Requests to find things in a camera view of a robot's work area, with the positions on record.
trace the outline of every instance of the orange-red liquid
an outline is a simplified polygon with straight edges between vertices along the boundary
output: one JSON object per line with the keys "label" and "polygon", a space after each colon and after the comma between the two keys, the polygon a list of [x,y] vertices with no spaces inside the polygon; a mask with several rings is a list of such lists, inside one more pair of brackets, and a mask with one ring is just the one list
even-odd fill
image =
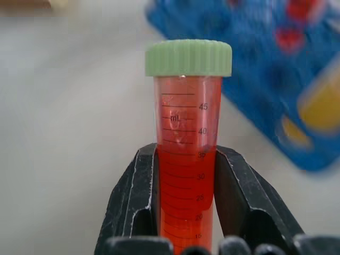
{"label": "orange-red liquid", "polygon": [[211,249],[221,78],[156,78],[161,236]]}

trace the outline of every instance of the white table surface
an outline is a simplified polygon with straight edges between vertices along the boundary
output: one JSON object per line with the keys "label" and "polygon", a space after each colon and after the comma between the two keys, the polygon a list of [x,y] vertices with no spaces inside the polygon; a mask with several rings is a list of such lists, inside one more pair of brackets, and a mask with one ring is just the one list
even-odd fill
{"label": "white table surface", "polygon": [[[145,4],[79,0],[60,17],[0,18],[0,254],[93,253],[112,188],[156,141],[143,68],[162,38]],[[308,234],[339,235],[339,164],[306,174],[225,98],[221,110],[218,143],[245,156]]]}

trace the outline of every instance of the white background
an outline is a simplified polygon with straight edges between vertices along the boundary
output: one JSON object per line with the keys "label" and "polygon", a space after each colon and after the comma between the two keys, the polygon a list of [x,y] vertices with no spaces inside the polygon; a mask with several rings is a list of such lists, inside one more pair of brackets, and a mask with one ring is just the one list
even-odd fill
{"label": "white background", "polygon": [[[79,0],[0,18],[0,254],[92,254],[112,188],[155,142],[146,0]],[[308,234],[340,234],[339,164],[294,167],[225,98],[218,143],[242,153]],[[222,238],[215,218],[214,246]]]}

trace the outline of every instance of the blurred background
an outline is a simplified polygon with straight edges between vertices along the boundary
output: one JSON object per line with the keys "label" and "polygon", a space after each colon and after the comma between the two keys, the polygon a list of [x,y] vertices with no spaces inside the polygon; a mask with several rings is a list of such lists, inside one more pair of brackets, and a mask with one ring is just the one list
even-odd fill
{"label": "blurred background", "polygon": [[[164,37],[148,24],[147,4],[1,11],[1,254],[93,253],[113,187],[156,141],[144,52]],[[297,168],[225,97],[218,144],[272,184],[307,234],[340,235],[339,162]],[[215,214],[213,246],[222,238]]]}

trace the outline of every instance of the light green cap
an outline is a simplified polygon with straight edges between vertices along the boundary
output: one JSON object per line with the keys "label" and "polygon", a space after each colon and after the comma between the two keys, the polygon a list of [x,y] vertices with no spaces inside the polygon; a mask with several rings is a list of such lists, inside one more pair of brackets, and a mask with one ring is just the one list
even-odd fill
{"label": "light green cap", "polygon": [[232,48],[210,40],[170,40],[146,52],[146,76],[217,76],[232,74]]}

